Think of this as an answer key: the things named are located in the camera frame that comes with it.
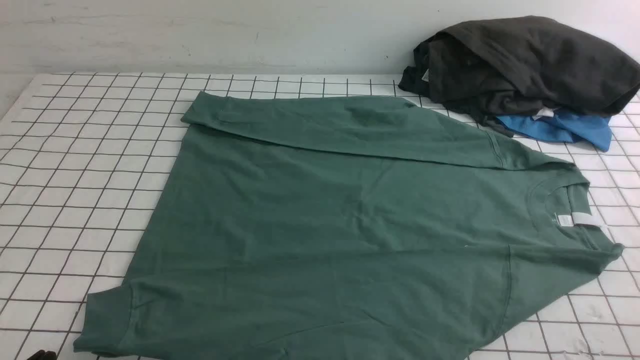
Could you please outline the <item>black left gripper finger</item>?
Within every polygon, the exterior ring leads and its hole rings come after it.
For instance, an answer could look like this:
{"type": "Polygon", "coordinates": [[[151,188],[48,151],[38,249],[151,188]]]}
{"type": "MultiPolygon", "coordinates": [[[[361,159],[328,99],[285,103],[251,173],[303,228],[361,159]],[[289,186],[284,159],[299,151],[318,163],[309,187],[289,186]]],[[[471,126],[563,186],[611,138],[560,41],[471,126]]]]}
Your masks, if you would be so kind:
{"type": "Polygon", "coordinates": [[[57,360],[58,354],[55,351],[38,350],[29,357],[29,360],[57,360]]]}

